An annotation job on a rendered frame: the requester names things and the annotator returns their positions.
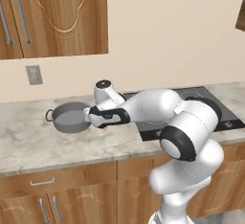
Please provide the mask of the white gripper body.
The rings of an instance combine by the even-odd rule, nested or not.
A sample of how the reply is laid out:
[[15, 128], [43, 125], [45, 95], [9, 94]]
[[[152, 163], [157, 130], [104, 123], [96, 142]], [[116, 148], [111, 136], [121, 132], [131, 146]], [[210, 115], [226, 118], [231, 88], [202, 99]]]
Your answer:
[[107, 127], [107, 122], [103, 116], [97, 116], [94, 114], [89, 115], [90, 123], [97, 128], [105, 128]]

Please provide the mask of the wooden drawer front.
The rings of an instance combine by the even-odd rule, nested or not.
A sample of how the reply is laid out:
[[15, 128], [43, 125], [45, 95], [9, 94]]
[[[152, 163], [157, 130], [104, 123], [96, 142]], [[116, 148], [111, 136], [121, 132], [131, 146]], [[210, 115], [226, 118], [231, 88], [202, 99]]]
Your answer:
[[[0, 199], [114, 182], [117, 180], [116, 169], [115, 162], [106, 162], [0, 177]], [[53, 184], [37, 187], [30, 186], [31, 180], [35, 182], [49, 181], [53, 177], [56, 178]]]
[[147, 176], [152, 169], [167, 163], [169, 160], [170, 157], [165, 153], [120, 160], [118, 162], [118, 179], [126, 180]]
[[223, 150], [225, 163], [245, 160], [245, 143], [226, 145]]

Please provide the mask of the wooden base cupboard door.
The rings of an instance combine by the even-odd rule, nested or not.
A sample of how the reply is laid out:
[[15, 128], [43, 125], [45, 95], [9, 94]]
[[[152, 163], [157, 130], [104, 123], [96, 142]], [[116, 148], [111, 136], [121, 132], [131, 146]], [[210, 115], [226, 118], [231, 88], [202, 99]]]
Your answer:
[[47, 198], [43, 194], [0, 200], [0, 224], [51, 224], [52, 217], [46, 207], [50, 222], [44, 223], [39, 198], [44, 199], [45, 206]]
[[118, 182], [118, 224], [147, 224], [158, 210], [161, 196], [150, 188], [147, 177]]
[[192, 218], [224, 213], [238, 208], [245, 192], [245, 160], [225, 163], [211, 183], [190, 200], [187, 213]]
[[[47, 193], [55, 224], [117, 224], [117, 184], [102, 183]], [[62, 220], [57, 220], [53, 196]]]

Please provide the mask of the black hob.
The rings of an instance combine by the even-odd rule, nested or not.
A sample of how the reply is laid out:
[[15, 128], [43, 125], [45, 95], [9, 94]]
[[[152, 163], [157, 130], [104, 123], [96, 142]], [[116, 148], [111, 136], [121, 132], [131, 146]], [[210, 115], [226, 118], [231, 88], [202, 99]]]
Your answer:
[[[183, 98], [207, 98], [214, 101], [222, 111], [222, 117], [218, 123], [215, 132], [241, 129], [245, 123], [241, 121], [224, 103], [222, 103], [205, 86], [196, 86], [189, 88], [175, 88], [175, 91]], [[164, 128], [161, 124], [136, 123], [141, 138], [144, 142], [158, 140]]]

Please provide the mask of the grey wall socket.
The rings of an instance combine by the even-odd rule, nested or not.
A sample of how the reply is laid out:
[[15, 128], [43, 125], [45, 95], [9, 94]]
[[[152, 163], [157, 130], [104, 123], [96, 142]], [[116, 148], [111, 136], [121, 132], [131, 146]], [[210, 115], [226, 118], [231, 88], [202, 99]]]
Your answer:
[[38, 65], [27, 66], [26, 71], [30, 85], [40, 85], [43, 83], [40, 67]]

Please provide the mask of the wooden wall cupboard door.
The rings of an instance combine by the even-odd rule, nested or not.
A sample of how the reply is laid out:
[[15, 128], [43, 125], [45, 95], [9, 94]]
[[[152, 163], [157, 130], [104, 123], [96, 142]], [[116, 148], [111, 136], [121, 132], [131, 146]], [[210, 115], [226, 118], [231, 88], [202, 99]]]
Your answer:
[[107, 0], [21, 0], [26, 44], [17, 1], [11, 0], [25, 57], [100, 55], [108, 52]]
[[3, 1], [5, 3], [6, 11], [12, 15], [12, 18], [14, 21], [14, 23], [12, 24], [12, 28], [11, 28], [11, 35], [12, 35], [12, 38], [14, 39], [14, 44], [12, 46], [7, 44], [6, 35], [4, 32], [2, 20], [0, 17], [0, 60], [22, 58], [23, 52], [22, 52], [12, 8], [11, 8], [11, 0], [3, 0]]

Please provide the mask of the wooden wall cupboard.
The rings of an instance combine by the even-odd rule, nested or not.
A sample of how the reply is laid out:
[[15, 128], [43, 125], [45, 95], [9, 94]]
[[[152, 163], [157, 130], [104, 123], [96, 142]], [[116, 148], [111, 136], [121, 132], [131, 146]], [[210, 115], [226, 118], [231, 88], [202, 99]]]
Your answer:
[[236, 25], [235, 27], [238, 30], [241, 30], [243, 32], [245, 32], [245, 8], [241, 8], [239, 15], [237, 17], [237, 21], [236, 21]]

